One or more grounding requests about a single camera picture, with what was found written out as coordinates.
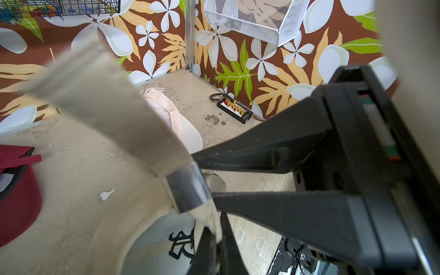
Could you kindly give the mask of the red baseball cap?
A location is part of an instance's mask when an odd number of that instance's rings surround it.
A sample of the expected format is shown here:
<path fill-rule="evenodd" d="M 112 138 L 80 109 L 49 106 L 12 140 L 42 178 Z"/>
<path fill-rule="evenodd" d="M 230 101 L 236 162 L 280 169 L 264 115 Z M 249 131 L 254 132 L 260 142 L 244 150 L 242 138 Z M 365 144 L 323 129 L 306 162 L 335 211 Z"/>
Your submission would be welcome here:
<path fill-rule="evenodd" d="M 25 232 L 37 219 L 42 204 L 32 164 L 42 161 L 34 147 L 1 146 L 1 246 Z"/>

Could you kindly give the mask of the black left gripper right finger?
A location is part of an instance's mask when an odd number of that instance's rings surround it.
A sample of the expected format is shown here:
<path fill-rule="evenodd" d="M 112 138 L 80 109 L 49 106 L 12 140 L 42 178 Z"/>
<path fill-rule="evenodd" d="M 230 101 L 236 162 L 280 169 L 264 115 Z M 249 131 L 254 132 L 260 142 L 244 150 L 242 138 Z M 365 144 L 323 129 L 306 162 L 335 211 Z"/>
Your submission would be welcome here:
<path fill-rule="evenodd" d="M 243 263 L 228 215 L 221 213 L 222 241 L 218 245 L 220 253 L 220 275 L 248 275 Z"/>

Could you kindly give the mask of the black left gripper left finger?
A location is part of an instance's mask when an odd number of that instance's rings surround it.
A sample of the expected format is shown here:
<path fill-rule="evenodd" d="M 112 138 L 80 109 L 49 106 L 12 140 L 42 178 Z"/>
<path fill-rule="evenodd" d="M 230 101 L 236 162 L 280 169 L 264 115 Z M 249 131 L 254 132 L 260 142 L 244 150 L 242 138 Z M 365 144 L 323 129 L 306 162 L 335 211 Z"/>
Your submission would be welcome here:
<path fill-rule="evenodd" d="M 215 236 L 204 228 L 198 250 L 187 275 L 216 275 L 217 244 Z"/>

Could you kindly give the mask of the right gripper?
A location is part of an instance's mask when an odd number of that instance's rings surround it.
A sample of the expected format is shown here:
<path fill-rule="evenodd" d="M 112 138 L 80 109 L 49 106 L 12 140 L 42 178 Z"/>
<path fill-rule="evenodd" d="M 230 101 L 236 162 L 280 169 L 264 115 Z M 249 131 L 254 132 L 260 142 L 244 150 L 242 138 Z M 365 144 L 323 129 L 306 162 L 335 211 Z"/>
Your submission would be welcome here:
<path fill-rule="evenodd" d="M 402 90 L 432 92 L 432 50 L 412 43 L 416 32 L 440 24 L 438 1 L 369 1 L 376 10 L 386 55 L 349 66 L 342 39 L 315 46 L 305 125 L 331 124 L 301 165 L 304 183 L 318 192 L 304 197 L 303 235 L 312 255 L 333 261 L 341 273 L 437 275 L 440 272 L 440 183 L 411 136 L 408 122 L 386 88 L 396 77 Z"/>

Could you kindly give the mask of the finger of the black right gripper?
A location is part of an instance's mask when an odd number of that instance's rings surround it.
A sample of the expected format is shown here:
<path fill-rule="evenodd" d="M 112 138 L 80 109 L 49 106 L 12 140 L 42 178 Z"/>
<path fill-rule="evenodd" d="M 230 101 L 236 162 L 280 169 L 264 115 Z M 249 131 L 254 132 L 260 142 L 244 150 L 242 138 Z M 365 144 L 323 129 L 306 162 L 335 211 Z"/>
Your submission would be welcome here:
<path fill-rule="evenodd" d="M 215 193 L 220 212 L 292 237 L 340 261 L 379 268 L 385 263 L 363 199 L 340 191 Z"/>
<path fill-rule="evenodd" d="M 202 169 L 286 174 L 332 130 L 323 99 L 309 97 L 240 136 L 194 153 Z"/>

